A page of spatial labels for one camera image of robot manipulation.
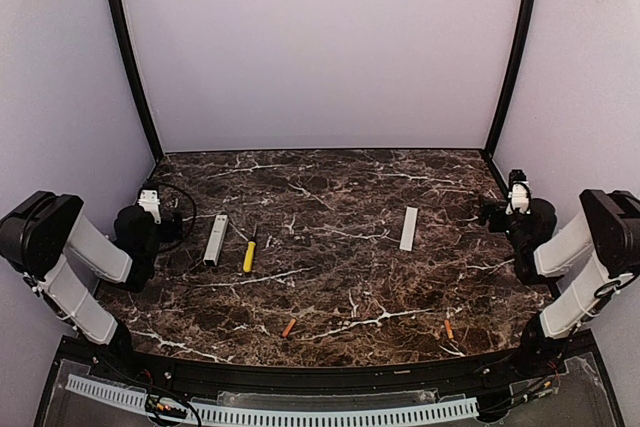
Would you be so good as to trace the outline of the white remote control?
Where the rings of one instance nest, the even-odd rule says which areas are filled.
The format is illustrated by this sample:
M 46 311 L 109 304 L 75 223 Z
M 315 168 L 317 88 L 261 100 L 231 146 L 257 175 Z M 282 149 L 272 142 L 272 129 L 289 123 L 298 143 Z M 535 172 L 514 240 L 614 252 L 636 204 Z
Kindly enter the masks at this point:
M 226 214 L 215 217 L 203 255 L 203 263 L 206 266 L 218 265 L 228 223 L 229 218 Z

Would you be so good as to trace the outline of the yellow handled screwdriver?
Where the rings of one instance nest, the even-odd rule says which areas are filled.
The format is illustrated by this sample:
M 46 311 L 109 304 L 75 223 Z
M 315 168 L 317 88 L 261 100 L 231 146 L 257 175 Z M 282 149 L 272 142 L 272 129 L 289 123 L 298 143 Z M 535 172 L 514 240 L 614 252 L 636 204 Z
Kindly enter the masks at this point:
M 244 273 L 250 273 L 253 269 L 255 250 L 257 245 L 257 242 L 256 242 L 257 230 L 258 230 L 258 225 L 255 225 L 253 232 L 247 241 L 245 256 L 244 256 L 243 265 L 242 265 L 242 270 Z

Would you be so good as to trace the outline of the white battery cover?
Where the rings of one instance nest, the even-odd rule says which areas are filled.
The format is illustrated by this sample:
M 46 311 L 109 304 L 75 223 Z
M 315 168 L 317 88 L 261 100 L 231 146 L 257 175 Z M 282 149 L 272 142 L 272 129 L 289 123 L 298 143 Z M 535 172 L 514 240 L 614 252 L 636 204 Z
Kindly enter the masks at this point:
M 418 209 L 407 207 L 405 211 L 399 248 L 402 251 L 411 252 L 413 249 L 415 230 L 417 225 Z

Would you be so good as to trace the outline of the orange battery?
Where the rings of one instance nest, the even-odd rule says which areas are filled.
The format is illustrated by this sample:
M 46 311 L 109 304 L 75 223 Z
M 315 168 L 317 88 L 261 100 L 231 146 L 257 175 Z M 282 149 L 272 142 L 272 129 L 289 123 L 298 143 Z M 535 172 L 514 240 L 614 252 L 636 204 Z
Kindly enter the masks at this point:
M 455 337 L 454 337 L 453 329 L 448 319 L 444 320 L 444 327 L 445 327 L 447 338 L 449 340 L 454 340 Z
M 293 328 L 295 327 L 295 325 L 296 325 L 296 319 L 292 318 L 289 321 L 289 323 L 287 324 L 287 326 L 285 327 L 285 329 L 283 330 L 282 337 L 283 338 L 287 338 L 291 334 L 291 332 L 292 332 Z

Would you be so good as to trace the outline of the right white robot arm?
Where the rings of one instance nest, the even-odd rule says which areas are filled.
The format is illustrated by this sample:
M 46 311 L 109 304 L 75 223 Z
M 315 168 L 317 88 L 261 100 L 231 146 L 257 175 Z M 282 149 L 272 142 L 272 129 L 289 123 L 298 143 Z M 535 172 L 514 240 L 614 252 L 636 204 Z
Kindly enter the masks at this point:
M 581 208 L 562 229 L 554 206 L 533 198 L 523 182 L 502 202 L 481 199 L 478 221 L 507 237 L 514 270 L 524 285 L 576 275 L 564 291 L 525 325 L 510 359 L 522 376 L 561 362 L 570 340 L 639 277 L 639 200 L 628 191 L 586 189 Z

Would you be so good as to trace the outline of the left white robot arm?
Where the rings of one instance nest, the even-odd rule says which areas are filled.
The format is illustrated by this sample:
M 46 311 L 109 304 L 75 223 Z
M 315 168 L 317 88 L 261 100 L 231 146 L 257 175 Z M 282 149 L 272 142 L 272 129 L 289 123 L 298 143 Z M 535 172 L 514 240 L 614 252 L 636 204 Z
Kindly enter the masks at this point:
M 90 221 L 80 197 L 37 191 L 2 218 L 1 256 L 61 321 L 127 361 L 133 356 L 129 329 L 99 304 L 73 266 L 140 292 L 155 275 L 162 245 L 182 239 L 182 218 L 162 215 L 159 189 L 151 184 L 119 211 L 114 233 L 109 239 Z

